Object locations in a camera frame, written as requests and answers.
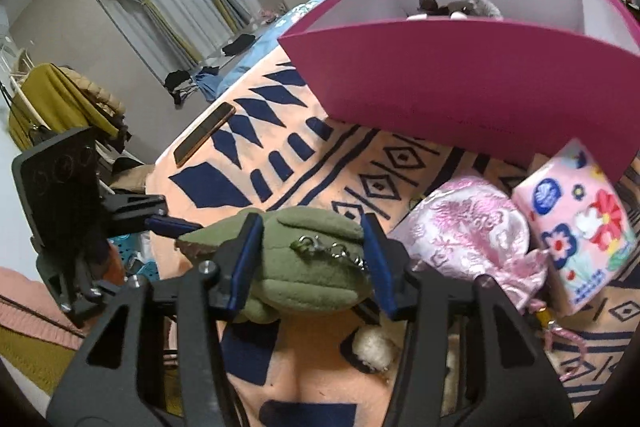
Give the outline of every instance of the green plush toy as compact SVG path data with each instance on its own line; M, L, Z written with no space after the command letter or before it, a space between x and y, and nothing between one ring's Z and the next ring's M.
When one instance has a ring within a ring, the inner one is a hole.
M360 261L362 228L329 210L292 206L263 213L246 208L180 236L176 246L194 265L205 259L215 261L216 248L238 235L250 212L261 214L264 222L262 261L240 320L265 324L277 320L280 312L336 312L370 296ZM300 242L303 236L308 239ZM315 250L314 242L327 250ZM335 243L340 246L329 248Z

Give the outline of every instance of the screw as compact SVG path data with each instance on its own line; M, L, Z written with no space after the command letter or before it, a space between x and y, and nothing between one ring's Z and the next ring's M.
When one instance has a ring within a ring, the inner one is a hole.
M133 274L127 279L127 285L129 285L131 288L140 288L140 286L145 283L146 277L144 275Z
M215 272L215 270L217 269L218 269L218 266L216 265L216 263L209 260L202 261L202 263L198 265L198 271L204 275L208 275L212 272Z
M480 285L482 288L492 288L495 285L495 280L488 275L481 275L482 279L480 280Z

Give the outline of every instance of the floral tissue pack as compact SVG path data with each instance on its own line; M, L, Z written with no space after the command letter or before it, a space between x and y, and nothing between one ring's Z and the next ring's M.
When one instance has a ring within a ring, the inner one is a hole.
M571 315L615 277L636 236L614 188L577 139L513 190L552 268L548 281L559 315Z

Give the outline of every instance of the pink satin pouch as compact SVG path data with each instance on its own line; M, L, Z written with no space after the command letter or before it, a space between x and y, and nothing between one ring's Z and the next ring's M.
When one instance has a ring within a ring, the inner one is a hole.
M443 275L490 275L523 312L546 279L546 251L529 252L529 226L510 198L479 176L445 183L389 237Z

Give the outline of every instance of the blue logo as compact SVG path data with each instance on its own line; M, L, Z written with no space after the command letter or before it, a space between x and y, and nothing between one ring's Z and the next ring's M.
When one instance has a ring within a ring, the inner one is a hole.
M561 196L558 182L552 178L545 178L533 191L533 207L540 216L545 216L556 206Z

